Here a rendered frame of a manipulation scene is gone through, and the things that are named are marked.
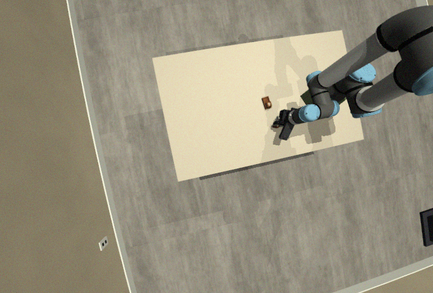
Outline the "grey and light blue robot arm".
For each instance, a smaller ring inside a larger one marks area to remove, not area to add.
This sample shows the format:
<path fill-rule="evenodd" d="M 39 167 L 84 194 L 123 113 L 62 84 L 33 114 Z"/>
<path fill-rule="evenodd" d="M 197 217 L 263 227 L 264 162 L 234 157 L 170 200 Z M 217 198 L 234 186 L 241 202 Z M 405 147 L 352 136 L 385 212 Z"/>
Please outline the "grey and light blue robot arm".
<path fill-rule="evenodd" d="M 381 113 L 386 102 L 406 93 L 433 93 L 432 25 L 433 5 L 405 10 L 325 70 L 309 74 L 306 81 L 313 104 L 291 111 L 292 125 L 286 120 L 279 138 L 288 140 L 294 125 L 337 115 L 338 102 L 345 97 L 352 117 L 362 118 Z M 397 50 L 402 60 L 373 85 L 376 70 L 370 62 Z"/>

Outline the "brown wooden tray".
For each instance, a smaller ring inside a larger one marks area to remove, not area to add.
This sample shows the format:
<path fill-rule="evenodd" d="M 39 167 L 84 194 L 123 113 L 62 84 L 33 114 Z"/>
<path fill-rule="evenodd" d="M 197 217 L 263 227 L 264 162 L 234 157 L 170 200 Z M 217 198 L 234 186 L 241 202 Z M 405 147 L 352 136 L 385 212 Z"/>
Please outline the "brown wooden tray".
<path fill-rule="evenodd" d="M 263 102 L 263 105 L 264 105 L 264 108 L 265 108 L 265 109 L 269 109 L 269 108 L 271 108 L 271 107 L 272 107 L 272 106 L 271 106 L 271 107 L 268 107 L 268 108 L 266 108 L 266 105 L 265 105 L 265 103 L 266 103 L 266 102 L 269 102 L 269 101 L 270 101 L 270 99 L 269 99 L 269 97 L 268 97 L 268 96 L 266 96 L 266 97 L 262 98 L 262 102 Z"/>

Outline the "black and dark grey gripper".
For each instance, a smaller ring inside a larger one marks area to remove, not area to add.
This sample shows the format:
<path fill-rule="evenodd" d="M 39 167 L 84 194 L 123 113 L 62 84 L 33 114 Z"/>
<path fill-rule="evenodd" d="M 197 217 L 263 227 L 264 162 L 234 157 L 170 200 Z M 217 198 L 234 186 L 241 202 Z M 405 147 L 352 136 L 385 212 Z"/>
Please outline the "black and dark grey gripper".
<path fill-rule="evenodd" d="M 290 113 L 293 110 L 295 110 L 295 108 L 291 108 L 291 110 L 286 110 L 286 109 L 281 110 L 279 113 L 279 116 L 276 117 L 275 123 L 273 124 L 273 126 L 279 125 L 280 128 L 283 128 L 285 121 L 287 120 L 289 122 L 288 113 Z"/>

